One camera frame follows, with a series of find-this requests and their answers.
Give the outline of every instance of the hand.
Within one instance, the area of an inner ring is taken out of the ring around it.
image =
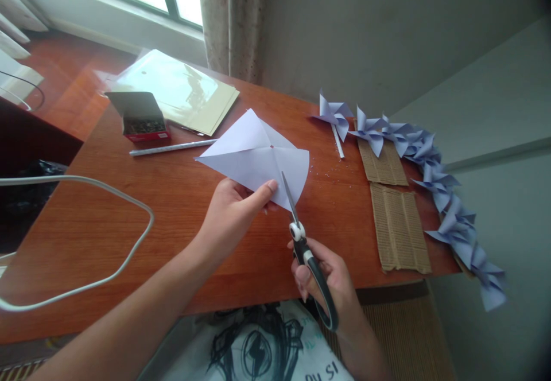
[[[264,183],[252,193],[236,181],[225,178],[212,195],[195,240],[202,248],[207,248],[210,255],[224,260],[233,252],[260,210],[277,210],[278,206],[270,201],[276,190],[275,180]]]
[[[312,254],[317,258],[321,271],[327,279],[327,286],[329,286],[329,291],[339,315],[337,335],[346,339],[352,338],[359,330],[365,328],[367,320],[363,315],[348,268],[346,268],[343,258],[328,247],[312,238],[307,238],[307,240]],[[287,244],[287,248],[293,248],[292,240]],[[320,287],[308,266],[299,265],[295,258],[291,264],[291,272],[294,275],[302,300],[306,301],[308,294],[312,295],[327,313],[327,306],[323,300]]]

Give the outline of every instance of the curtain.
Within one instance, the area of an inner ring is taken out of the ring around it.
[[[201,0],[208,67],[259,84],[266,0]]]
[[[20,44],[30,40],[20,28],[32,31],[47,31],[40,14],[27,0],[0,0],[0,49],[10,57],[23,59],[29,52]]]

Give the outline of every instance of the red box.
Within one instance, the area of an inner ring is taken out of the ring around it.
[[[122,134],[136,142],[170,138],[162,111],[150,92],[106,92],[122,117]]]

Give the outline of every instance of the wooden table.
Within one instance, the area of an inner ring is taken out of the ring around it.
[[[340,160],[329,126],[309,118],[318,106],[215,72],[241,94],[216,135],[248,108],[299,149],[310,150],[311,169],[298,214],[308,235],[340,254],[356,287],[420,279],[414,271],[381,269],[370,188],[356,139],[344,144]],[[197,140],[172,128],[173,139],[149,148]],[[153,208],[155,224],[127,269],[99,288],[27,313],[0,313],[0,343],[79,332],[107,313],[181,251],[201,226],[212,192],[223,176],[193,160],[205,147],[132,158],[136,146],[121,134],[112,106],[103,114],[67,174],[106,182]],[[406,174],[420,179],[404,161]],[[412,183],[423,229],[440,222],[431,197]],[[60,184],[0,279],[0,296],[28,304],[112,274],[147,224],[147,214],[96,187]],[[289,214],[259,214],[231,255],[195,295],[185,314],[297,298],[290,273]],[[433,275],[456,273],[449,247],[426,236]]]

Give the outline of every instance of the black scissor handle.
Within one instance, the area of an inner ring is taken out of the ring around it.
[[[320,287],[321,295],[323,296],[325,304],[327,305],[327,312],[329,314],[326,314],[323,307],[318,303],[318,301],[314,299],[317,311],[320,314],[321,320],[327,327],[327,329],[334,332],[339,326],[339,316],[337,315],[337,308],[335,307],[333,297],[331,296],[331,292],[329,291],[329,286],[327,286],[327,281],[325,280],[325,276],[323,276],[323,272],[321,271],[317,259],[314,258],[314,256],[312,255],[310,248],[306,244],[306,239],[301,238],[298,242],[295,241],[293,249],[293,256],[297,258],[299,265],[305,264],[304,254],[306,254],[307,257],[307,266],[312,272],[312,275],[314,276],[317,285]]]

